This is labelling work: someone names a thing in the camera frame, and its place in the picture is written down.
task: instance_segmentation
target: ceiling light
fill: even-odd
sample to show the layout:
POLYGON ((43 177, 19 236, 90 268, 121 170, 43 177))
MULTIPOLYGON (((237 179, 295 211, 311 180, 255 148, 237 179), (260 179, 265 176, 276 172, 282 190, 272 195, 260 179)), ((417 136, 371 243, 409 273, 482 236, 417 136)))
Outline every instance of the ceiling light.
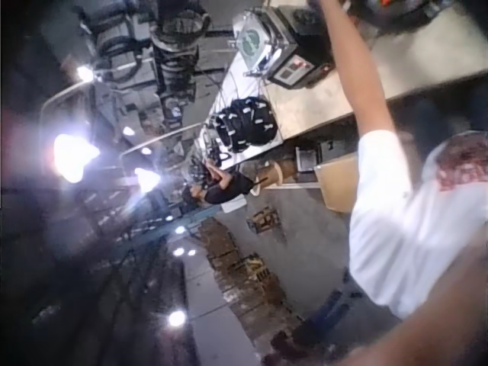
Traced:
POLYGON ((70 183, 83 179, 85 165, 100 155, 100 150, 84 138, 60 134, 54 140, 54 166, 70 183))
POLYGON ((177 234, 182 234, 186 231, 185 227, 184 226, 178 226, 176 229, 175 229, 175 233, 177 234))
POLYGON ((184 255, 184 253, 185 253, 185 250, 183 248, 178 248, 178 249, 173 250, 173 255, 175 257, 180 257, 180 256, 184 255))
POLYGON ((186 314, 181 310, 173 311, 168 316, 168 324, 174 328, 182 326, 186 323, 186 314))
POLYGON ((126 136, 134 136, 136 134, 136 132, 132 128, 127 126, 124 127, 122 133, 126 136))
POLYGON ((134 173, 137 175, 137 181, 139 182, 140 190, 143 193, 151 192, 161 180, 159 174, 151 172, 150 170, 136 168, 134 173))
POLYGON ((78 77, 83 82, 92 82, 93 79, 95 78, 95 74, 93 73, 93 70, 87 66, 80 66, 79 68, 77 68, 76 72, 78 73, 78 77))

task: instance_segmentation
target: white t-shirt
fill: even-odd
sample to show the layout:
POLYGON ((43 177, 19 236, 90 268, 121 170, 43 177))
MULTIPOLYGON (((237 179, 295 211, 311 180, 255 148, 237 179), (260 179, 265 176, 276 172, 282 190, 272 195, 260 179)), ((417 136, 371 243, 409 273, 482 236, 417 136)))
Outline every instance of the white t-shirt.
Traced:
POLYGON ((455 166, 446 165, 453 161, 447 154, 467 151, 464 146, 473 136, 478 142, 480 137, 486 139, 481 133, 457 135, 431 152, 418 189, 412 187, 395 133, 373 131, 359 141, 350 271, 376 304, 388 306, 400 318, 423 304, 488 221, 486 160, 468 157, 455 166))

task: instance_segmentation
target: machine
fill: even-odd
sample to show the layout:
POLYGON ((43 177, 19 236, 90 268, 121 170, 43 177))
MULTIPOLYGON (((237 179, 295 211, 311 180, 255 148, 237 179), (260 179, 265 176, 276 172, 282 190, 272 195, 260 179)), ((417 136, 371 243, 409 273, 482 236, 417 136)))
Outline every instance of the machine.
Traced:
POLYGON ((326 26, 311 8, 253 8, 234 18, 233 29, 247 76, 295 89, 320 80, 334 66, 326 26))

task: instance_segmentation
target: hand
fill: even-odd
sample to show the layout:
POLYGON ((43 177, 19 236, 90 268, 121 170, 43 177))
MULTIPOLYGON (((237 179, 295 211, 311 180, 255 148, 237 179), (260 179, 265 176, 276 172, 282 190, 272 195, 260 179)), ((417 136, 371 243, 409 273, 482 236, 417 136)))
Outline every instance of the hand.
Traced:
POLYGON ((206 166, 215 166, 215 161, 212 159, 205 159, 205 165, 206 166))

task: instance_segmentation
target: wall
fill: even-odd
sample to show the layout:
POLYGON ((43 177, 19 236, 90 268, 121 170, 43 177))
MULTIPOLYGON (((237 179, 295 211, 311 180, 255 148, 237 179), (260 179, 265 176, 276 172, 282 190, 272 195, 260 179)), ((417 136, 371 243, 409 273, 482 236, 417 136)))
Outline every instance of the wall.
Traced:
POLYGON ((194 248, 197 254, 185 256, 184 261, 188 311, 201 365, 259 365, 251 341, 223 299, 204 249, 194 248))

